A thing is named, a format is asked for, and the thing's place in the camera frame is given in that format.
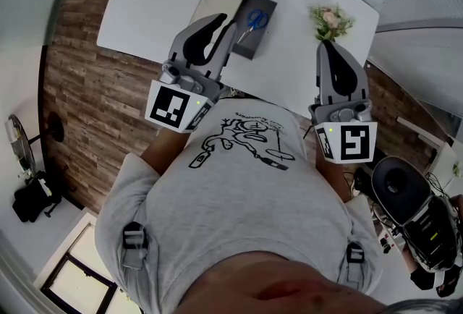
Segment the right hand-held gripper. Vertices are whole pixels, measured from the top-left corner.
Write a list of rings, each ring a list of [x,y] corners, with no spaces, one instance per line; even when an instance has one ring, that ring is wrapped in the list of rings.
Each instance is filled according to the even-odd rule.
[[[335,103],[309,107],[323,157],[334,164],[372,161],[378,123],[372,120],[363,66],[344,47],[323,41],[317,48],[317,72],[320,103]]]

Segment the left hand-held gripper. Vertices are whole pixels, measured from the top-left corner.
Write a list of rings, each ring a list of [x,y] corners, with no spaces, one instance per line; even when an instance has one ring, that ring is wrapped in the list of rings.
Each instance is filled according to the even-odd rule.
[[[195,131],[223,93],[221,71],[237,35],[237,23],[225,26],[208,57],[205,47],[227,18],[225,13],[200,18],[174,38],[169,59],[151,82],[145,118],[178,133]]]

